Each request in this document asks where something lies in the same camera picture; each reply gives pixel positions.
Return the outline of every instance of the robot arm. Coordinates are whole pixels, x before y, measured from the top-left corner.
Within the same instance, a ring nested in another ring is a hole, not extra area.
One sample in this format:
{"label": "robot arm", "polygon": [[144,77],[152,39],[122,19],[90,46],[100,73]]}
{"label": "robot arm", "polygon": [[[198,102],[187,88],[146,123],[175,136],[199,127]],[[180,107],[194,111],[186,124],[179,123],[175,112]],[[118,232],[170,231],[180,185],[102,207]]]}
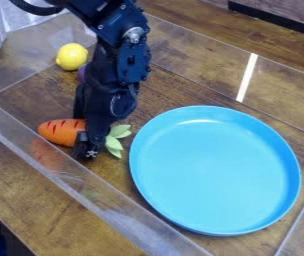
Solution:
{"label": "robot arm", "polygon": [[[23,8],[24,0],[11,1]],[[139,83],[147,80],[151,71],[148,22],[132,0],[46,2],[56,6],[52,7],[56,12],[67,8],[99,38],[94,59],[86,66],[78,87],[74,108],[74,118],[87,120],[87,130],[78,134],[72,155],[92,158],[106,144],[112,123],[127,118],[136,108]]]}

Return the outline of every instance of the black cable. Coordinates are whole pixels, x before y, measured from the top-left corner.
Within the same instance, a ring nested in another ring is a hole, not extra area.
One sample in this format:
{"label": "black cable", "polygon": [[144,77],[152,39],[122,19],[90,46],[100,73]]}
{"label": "black cable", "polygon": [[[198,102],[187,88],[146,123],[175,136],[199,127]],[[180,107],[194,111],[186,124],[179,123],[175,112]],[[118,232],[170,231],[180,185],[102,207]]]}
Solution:
{"label": "black cable", "polygon": [[24,0],[9,0],[21,10],[39,16],[50,16],[63,11],[64,7],[39,7]]}

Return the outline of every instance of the toy lemon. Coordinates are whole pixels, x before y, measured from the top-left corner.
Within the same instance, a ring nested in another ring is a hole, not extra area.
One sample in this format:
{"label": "toy lemon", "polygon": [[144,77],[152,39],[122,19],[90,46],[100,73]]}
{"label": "toy lemon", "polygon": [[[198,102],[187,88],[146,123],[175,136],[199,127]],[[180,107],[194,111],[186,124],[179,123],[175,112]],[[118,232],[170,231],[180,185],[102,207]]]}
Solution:
{"label": "toy lemon", "polygon": [[66,44],[58,53],[56,63],[68,71],[78,70],[87,62],[88,50],[76,43]]}

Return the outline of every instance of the lemon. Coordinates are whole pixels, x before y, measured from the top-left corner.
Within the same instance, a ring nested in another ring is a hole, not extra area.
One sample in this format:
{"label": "lemon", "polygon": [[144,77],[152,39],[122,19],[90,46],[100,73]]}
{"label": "lemon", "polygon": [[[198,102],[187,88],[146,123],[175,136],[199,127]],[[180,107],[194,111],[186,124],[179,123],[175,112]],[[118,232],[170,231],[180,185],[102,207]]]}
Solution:
{"label": "lemon", "polygon": [[78,70],[86,64],[88,58],[88,50],[76,43],[66,44],[58,53],[56,63],[68,71]]}

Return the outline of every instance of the blue plate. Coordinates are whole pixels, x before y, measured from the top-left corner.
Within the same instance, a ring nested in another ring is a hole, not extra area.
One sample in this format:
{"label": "blue plate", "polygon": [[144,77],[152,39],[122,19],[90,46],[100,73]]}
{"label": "blue plate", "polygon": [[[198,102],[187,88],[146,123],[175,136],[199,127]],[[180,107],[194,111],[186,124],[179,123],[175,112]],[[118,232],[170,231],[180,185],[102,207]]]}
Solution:
{"label": "blue plate", "polygon": [[191,106],[154,118],[134,140],[130,165],[152,207],[202,234],[266,228],[299,196],[301,167],[287,142],[227,108]]}

